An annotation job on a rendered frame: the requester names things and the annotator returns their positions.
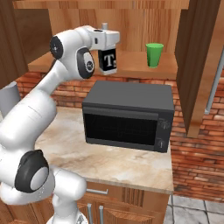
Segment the wooden drawer front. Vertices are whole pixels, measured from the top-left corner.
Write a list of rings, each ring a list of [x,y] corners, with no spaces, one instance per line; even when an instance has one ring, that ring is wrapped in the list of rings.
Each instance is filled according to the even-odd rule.
[[[169,200],[169,195],[160,192],[151,192],[123,186],[106,185],[101,183],[87,182],[87,188],[97,191],[108,191],[107,194],[93,194],[97,198],[108,201],[122,202],[125,205],[141,207],[153,212],[164,213]]]

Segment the wooden cabinet door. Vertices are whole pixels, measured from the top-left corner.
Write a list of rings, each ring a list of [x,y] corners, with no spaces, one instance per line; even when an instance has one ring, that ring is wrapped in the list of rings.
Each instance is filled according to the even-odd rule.
[[[28,71],[11,0],[0,0],[0,89]]]
[[[189,0],[180,13],[175,56],[185,131],[196,137],[224,48],[224,0]]]

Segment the dark grey toaster oven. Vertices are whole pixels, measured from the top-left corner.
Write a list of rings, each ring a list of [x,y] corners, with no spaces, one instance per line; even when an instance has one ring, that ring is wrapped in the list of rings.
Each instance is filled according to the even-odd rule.
[[[98,80],[82,103],[86,142],[166,153],[174,112],[169,85]]]

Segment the wooden wall cabinet body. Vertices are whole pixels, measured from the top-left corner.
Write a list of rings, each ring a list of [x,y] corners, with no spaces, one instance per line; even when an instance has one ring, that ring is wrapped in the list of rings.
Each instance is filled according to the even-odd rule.
[[[46,10],[52,33],[81,25],[119,31],[116,46],[117,77],[174,80],[177,75],[175,46],[180,12],[189,0],[14,0],[19,10]],[[148,67],[146,44],[164,48],[158,66]]]

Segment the black liquor bottle white label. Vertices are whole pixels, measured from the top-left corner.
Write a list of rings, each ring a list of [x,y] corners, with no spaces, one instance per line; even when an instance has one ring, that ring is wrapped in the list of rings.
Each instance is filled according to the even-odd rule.
[[[106,31],[108,24],[101,24],[101,38],[98,46],[98,60],[101,73],[104,75],[115,74],[117,72],[116,66],[116,47],[106,48]]]

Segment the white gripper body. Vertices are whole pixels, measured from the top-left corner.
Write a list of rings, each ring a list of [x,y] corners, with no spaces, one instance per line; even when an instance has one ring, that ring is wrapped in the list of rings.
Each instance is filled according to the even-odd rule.
[[[106,48],[115,47],[116,44],[120,41],[120,32],[119,31],[106,31]]]

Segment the green plastic cup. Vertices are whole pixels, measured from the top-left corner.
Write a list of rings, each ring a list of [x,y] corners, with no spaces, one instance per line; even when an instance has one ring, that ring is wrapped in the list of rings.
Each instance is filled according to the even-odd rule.
[[[149,43],[149,44],[146,44],[145,46],[146,46],[146,52],[147,52],[148,67],[150,68],[157,67],[164,45],[159,43]]]

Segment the wooden base cupboard door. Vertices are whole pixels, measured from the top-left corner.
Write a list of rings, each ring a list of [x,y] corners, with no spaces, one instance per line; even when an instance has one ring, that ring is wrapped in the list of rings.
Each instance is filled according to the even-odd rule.
[[[164,213],[146,211],[130,206],[98,203],[97,220],[100,224],[99,206],[103,206],[104,224],[163,224]]]
[[[24,206],[9,206],[4,204],[1,200],[0,206],[5,208],[5,212],[3,214],[9,215],[7,217],[7,221],[26,221],[29,224],[46,224],[48,220],[53,216],[53,205],[52,205],[52,197],[48,199],[44,199],[40,202],[31,203]],[[91,206],[91,214],[93,223],[90,222],[88,215],[88,203],[92,204]],[[95,203],[92,201],[87,202],[86,199],[81,199],[77,202],[77,206],[80,211],[87,217],[89,224],[97,224],[96,215],[95,215]]]

